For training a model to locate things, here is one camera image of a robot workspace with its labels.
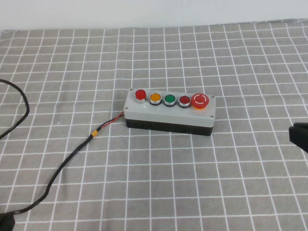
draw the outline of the cable plug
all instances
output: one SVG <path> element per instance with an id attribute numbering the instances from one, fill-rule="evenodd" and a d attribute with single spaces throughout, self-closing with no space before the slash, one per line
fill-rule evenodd
<path id="1" fill-rule="evenodd" d="M 0 231 L 13 231 L 15 219 L 10 214 L 0 214 Z"/>

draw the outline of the yellow push button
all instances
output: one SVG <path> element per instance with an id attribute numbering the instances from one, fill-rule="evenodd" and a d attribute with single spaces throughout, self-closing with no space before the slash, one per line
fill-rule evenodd
<path id="1" fill-rule="evenodd" d="M 149 100 L 151 105 L 159 105 L 162 102 L 162 97 L 158 93 L 154 93 L 150 96 Z"/>

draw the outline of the white wall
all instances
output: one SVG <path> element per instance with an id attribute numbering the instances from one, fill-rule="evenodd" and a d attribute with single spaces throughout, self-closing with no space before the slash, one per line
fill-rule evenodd
<path id="1" fill-rule="evenodd" d="M 197 26 L 308 18 L 307 0 L 2 0 L 0 30 Z"/>

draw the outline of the green push button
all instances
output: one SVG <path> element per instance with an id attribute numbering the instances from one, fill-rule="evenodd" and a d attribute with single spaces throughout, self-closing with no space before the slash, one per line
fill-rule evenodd
<path id="1" fill-rule="evenodd" d="M 164 97 L 164 105 L 167 107 L 173 107 L 177 103 L 174 95 L 166 95 Z"/>

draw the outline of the black cable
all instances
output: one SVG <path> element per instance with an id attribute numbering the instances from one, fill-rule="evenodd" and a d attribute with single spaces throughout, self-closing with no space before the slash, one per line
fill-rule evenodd
<path id="1" fill-rule="evenodd" d="M 21 96 L 23 97 L 25 105 L 26 105 L 26 113 L 24 114 L 24 116 L 21 117 L 20 120 L 18 120 L 13 126 L 11 126 L 5 133 L 0 135 L 0 140 L 1 140 L 3 137 L 5 137 L 7 134 L 9 134 L 11 131 L 13 131 L 18 125 L 20 125 L 26 119 L 26 117 L 28 116 L 28 114 L 30 112 L 30 106 L 29 106 L 28 99 L 27 99 L 26 95 L 17 85 L 15 85 L 15 84 L 7 81 L 7 80 L 4 80 L 4 79 L 0 79 L 0 82 L 6 83 L 6 84 L 12 86 L 13 88 L 15 88 L 16 90 L 18 90 L 19 93 L 21 94 Z"/>
<path id="2" fill-rule="evenodd" d="M 26 105 L 26 113 L 24 114 L 24 116 L 18 120 L 11 128 L 9 128 L 5 133 L 0 135 L 0 140 L 5 137 L 7 134 L 9 134 L 11 131 L 13 131 L 18 125 L 20 125 L 25 118 L 29 115 L 30 112 L 30 106 L 29 106 L 29 102 L 28 99 L 26 97 L 26 95 L 24 94 L 24 92 L 15 84 L 4 80 L 4 79 L 0 79 L 0 82 L 2 83 L 6 83 L 12 87 L 14 87 L 16 90 L 18 90 L 20 92 L 20 94 L 22 95 L 25 105 Z M 25 213 L 27 211 L 29 211 L 30 209 L 34 208 L 35 206 L 37 206 L 39 203 L 41 203 L 48 195 L 50 188 L 54 182 L 54 180 L 56 179 L 56 177 L 59 175 L 59 173 L 61 172 L 61 170 L 64 168 L 64 166 L 74 157 L 74 155 L 76 155 L 84 146 L 86 146 L 92 139 L 93 137 L 95 137 L 97 135 L 97 133 L 103 128 L 103 126 L 109 122 L 112 122 L 118 118 L 120 118 L 121 116 L 123 116 L 123 112 L 118 115 L 117 117 L 110 119 L 106 122 L 104 122 L 102 125 L 100 125 L 91 135 L 89 135 L 89 137 L 82 143 L 80 144 L 64 161 L 63 163 L 58 167 L 58 169 L 56 170 L 56 172 L 53 174 L 53 176 L 51 177 L 50 181 L 47 184 L 46 190 L 44 192 L 44 194 L 37 199 L 34 203 L 32 203 L 31 205 L 29 205 L 26 208 L 23 209 L 19 209 L 19 210 L 15 210 L 15 211 L 11 211 L 11 212 L 7 212 L 7 213 L 1 213 L 0 215 L 2 217 L 6 217 L 6 216 L 11 216 L 11 215 L 16 215 L 16 214 L 21 214 L 21 213 Z"/>
<path id="3" fill-rule="evenodd" d="M 50 179 L 50 181 L 48 182 L 47 184 L 47 187 L 46 187 L 46 190 L 44 192 L 44 194 L 39 198 L 37 199 L 33 204 L 29 205 L 28 207 L 26 208 L 23 208 L 23 209 L 19 209 L 19 210 L 15 210 L 15 211 L 12 211 L 12 212 L 7 212 L 7 213 L 3 213 L 3 214 L 0 214 L 0 215 L 16 215 L 16 214 L 21 214 L 21 213 L 25 213 L 27 211 L 29 211 L 30 209 L 34 208 L 35 206 L 37 206 L 39 203 L 41 203 L 48 195 L 49 193 L 49 190 L 54 182 L 54 180 L 56 179 L 56 177 L 58 176 L 58 174 L 61 172 L 61 170 L 64 168 L 64 166 L 74 157 L 74 155 L 76 155 L 84 146 L 86 146 L 92 139 L 95 135 L 93 135 L 94 133 L 97 134 L 98 131 L 100 131 L 102 129 L 102 126 L 104 126 L 105 124 L 115 120 L 115 119 L 118 119 L 119 117 L 123 116 L 123 113 L 121 113 L 119 116 L 113 118 L 113 119 L 110 119 L 106 122 L 104 122 L 102 125 L 100 125 L 91 135 L 89 135 L 89 137 L 82 143 L 80 144 L 64 161 L 63 163 L 59 166 L 59 168 L 56 170 L 56 172 L 53 174 L 52 178 Z"/>

